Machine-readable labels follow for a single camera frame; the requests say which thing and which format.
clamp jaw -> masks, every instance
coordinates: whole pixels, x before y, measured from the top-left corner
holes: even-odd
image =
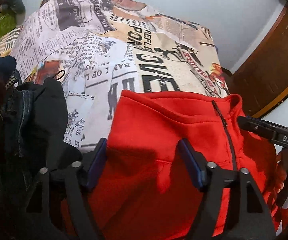
[[[248,169],[225,170],[214,162],[207,162],[187,139],[178,142],[177,150],[194,187],[204,193],[186,240],[276,238],[268,206]],[[223,233],[213,236],[224,188],[230,188],[228,214]]]
[[[75,154],[75,151],[78,151],[76,148],[69,147],[70,158],[61,162],[62,169],[40,169],[35,183],[27,192],[25,203],[13,215],[19,225],[16,236],[18,239],[104,240],[90,207],[84,203],[81,191],[89,192],[96,186],[106,162],[106,142],[105,138],[101,138],[95,150],[83,154],[82,157],[80,153]],[[39,184],[42,189],[41,212],[31,213],[27,211],[27,207],[33,194],[38,191],[36,188]],[[65,189],[71,220],[78,237],[67,236],[53,225],[49,214],[50,188]]]

metal pin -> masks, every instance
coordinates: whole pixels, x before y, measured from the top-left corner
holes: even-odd
[[[81,166],[81,165],[82,165],[82,163],[79,162],[79,161],[73,162],[73,163],[71,164],[71,166],[72,166],[73,168],[78,168],[78,167]]]
[[[39,172],[40,172],[41,174],[45,174],[46,172],[48,172],[48,169],[47,169],[46,167],[44,167],[44,168],[41,168],[41,169],[39,170]]]
[[[211,168],[211,169],[215,169],[216,168],[216,163],[214,163],[214,162],[208,162],[207,163],[207,166],[209,167],[209,168]]]
[[[241,173],[248,174],[249,171],[247,168],[241,168]]]

black clamp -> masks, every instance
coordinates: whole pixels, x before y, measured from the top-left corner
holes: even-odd
[[[39,170],[36,182],[28,190],[26,201],[19,212],[14,213],[18,228],[19,239],[34,240],[70,240],[74,237],[67,236],[57,229],[51,222],[49,215],[50,187],[60,186],[65,188],[71,220],[78,240],[103,240],[104,236],[98,229],[88,203],[84,202],[82,191],[91,191],[97,184],[106,162],[106,142],[101,138],[94,151],[75,156],[76,161],[64,169],[49,171],[44,167]],[[29,202],[36,191],[37,184],[42,185],[41,213],[26,211]]]
[[[248,169],[230,171],[207,162],[187,139],[178,142],[177,150],[193,185],[204,192],[186,240],[275,239],[270,211]],[[223,233],[213,237],[224,188],[230,188],[228,214]]]
[[[288,149],[288,128],[282,125],[271,123],[265,120],[256,119],[250,116],[239,116],[237,118],[240,129],[253,132],[271,143],[280,145]],[[282,152],[281,164],[286,170],[287,177],[284,181],[284,187],[277,194],[276,205],[283,209],[288,208],[288,152]]]

newspaper print fabric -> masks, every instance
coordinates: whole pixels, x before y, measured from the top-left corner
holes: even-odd
[[[82,152],[108,136],[123,89],[228,94],[207,28],[132,0],[44,0],[11,55],[25,81],[65,70],[64,140]]]
[[[5,34],[0,40],[0,57],[4,52],[11,50],[22,30],[23,26],[19,26],[9,33]]]

orange fabric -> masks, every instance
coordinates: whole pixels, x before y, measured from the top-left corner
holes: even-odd
[[[224,169],[232,155],[216,101],[227,121],[237,168],[251,172],[275,224],[273,205],[276,151],[266,139],[241,131],[239,95],[211,98],[189,92],[137,94],[123,90],[107,141],[107,162],[88,202],[107,240],[160,240],[185,236],[195,218],[202,194],[193,187],[183,161],[175,152],[181,138]],[[223,231],[229,190],[222,198],[215,234]],[[73,232],[68,207],[62,203],[68,231]]]

